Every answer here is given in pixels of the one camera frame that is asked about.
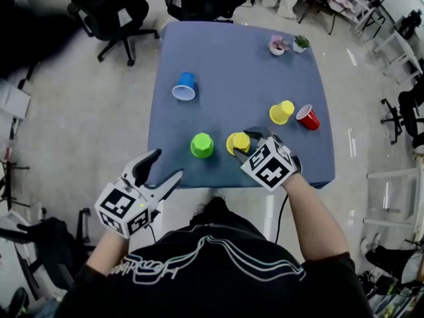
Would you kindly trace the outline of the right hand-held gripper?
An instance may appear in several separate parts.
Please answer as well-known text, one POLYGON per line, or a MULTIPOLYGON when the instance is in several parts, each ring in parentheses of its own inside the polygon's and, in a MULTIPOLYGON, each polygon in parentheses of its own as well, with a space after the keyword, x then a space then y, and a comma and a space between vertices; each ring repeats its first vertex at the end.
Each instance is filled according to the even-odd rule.
POLYGON ((256 126, 243 130, 258 148, 245 152, 233 148, 241 170, 268 191, 274 191, 292 175, 302 172, 299 158, 266 127, 256 126))

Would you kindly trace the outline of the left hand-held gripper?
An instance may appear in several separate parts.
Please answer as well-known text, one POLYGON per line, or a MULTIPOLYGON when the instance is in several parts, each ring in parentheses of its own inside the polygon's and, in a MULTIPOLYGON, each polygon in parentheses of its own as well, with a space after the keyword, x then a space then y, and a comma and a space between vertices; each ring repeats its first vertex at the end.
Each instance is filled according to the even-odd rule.
POLYGON ((183 178, 184 170, 180 169, 157 185, 144 185, 161 153, 156 148, 128 162, 123 175, 108 183, 95 202, 101 223, 124 239, 151 224, 158 203, 167 199, 183 178))

